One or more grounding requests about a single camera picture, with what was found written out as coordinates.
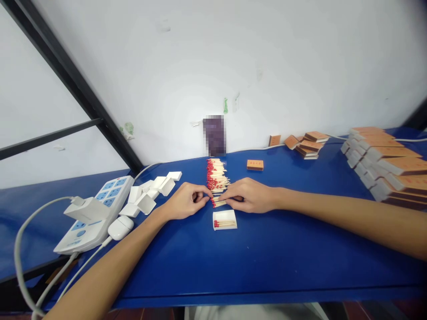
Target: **stack of matchboxes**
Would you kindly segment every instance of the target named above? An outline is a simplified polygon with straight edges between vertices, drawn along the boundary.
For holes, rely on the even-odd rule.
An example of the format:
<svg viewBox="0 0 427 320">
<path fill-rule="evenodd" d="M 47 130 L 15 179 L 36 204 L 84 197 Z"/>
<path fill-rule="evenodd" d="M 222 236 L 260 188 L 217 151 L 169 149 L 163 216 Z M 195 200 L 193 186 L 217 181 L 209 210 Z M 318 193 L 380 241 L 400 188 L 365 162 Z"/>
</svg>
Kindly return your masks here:
<svg viewBox="0 0 427 320">
<path fill-rule="evenodd" d="M 291 150 L 296 150 L 304 160 L 316 160 L 319 151 L 329 140 L 329 136 L 318 131 L 307 132 L 305 136 L 296 138 L 290 135 L 283 143 Z"/>
<path fill-rule="evenodd" d="M 427 162 L 380 128 L 352 128 L 341 151 L 376 201 L 427 209 Z"/>
</svg>

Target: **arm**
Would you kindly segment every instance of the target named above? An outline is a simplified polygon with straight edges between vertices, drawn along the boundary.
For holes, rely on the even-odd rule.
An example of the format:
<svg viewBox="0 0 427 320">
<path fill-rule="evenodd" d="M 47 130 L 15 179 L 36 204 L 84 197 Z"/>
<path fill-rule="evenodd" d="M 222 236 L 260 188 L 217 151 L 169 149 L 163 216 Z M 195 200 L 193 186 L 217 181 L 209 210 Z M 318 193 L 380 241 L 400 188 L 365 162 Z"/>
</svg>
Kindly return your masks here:
<svg viewBox="0 0 427 320">
<path fill-rule="evenodd" d="M 271 188 L 250 178 L 231 184 L 218 200 L 226 200 L 233 209 L 245 212 L 296 211 L 427 261 L 425 212 L 363 199 Z"/>
<path fill-rule="evenodd" d="M 211 191 L 183 183 L 174 195 L 96 262 L 44 318 L 103 319 L 151 241 L 169 220 L 184 219 L 205 206 Z"/>
</svg>

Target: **hand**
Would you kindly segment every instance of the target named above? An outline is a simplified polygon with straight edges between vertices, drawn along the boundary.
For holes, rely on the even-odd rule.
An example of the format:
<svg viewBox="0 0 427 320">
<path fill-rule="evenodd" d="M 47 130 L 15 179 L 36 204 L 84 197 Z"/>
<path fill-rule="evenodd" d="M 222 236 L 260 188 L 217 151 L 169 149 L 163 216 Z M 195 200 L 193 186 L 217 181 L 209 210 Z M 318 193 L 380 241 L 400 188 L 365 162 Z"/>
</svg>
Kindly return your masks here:
<svg viewBox="0 0 427 320">
<path fill-rule="evenodd" d="M 278 208 L 278 189 L 281 188 L 268 187 L 251 178 L 244 178 L 230 184 L 218 201 L 225 200 L 236 210 L 265 213 Z"/>
<path fill-rule="evenodd" d="M 184 182 L 173 196 L 158 209 L 166 220 L 185 219 L 203 208 L 212 197 L 212 192 L 206 186 Z"/>
</svg>

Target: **forearm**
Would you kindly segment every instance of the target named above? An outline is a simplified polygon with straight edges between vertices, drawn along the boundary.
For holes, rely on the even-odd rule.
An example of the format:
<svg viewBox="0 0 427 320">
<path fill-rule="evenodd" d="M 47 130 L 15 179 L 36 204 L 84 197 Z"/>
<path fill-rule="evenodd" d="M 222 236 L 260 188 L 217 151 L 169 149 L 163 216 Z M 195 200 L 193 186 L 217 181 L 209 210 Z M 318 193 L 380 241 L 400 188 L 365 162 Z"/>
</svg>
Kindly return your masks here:
<svg viewBox="0 0 427 320">
<path fill-rule="evenodd" d="M 325 221 L 427 261 L 427 213 L 379 202 L 275 188 L 277 208 Z"/>
<path fill-rule="evenodd" d="M 94 264 L 45 319 L 103 319 L 166 219 L 161 207 Z"/>
</svg>

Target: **power strip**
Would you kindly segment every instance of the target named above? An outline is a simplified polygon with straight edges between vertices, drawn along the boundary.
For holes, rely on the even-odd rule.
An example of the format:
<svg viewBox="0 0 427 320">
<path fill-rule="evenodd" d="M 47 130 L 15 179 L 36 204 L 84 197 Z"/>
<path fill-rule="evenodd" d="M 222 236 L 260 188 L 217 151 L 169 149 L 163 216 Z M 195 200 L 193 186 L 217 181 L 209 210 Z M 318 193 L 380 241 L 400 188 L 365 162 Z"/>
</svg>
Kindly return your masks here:
<svg viewBox="0 0 427 320">
<path fill-rule="evenodd" d="M 85 252 L 99 246 L 107 239 L 107 229 L 123 208 L 134 181 L 131 176 L 107 181 L 95 198 L 110 207 L 109 217 L 91 224 L 76 221 L 53 251 L 71 255 L 73 252 Z"/>
</svg>

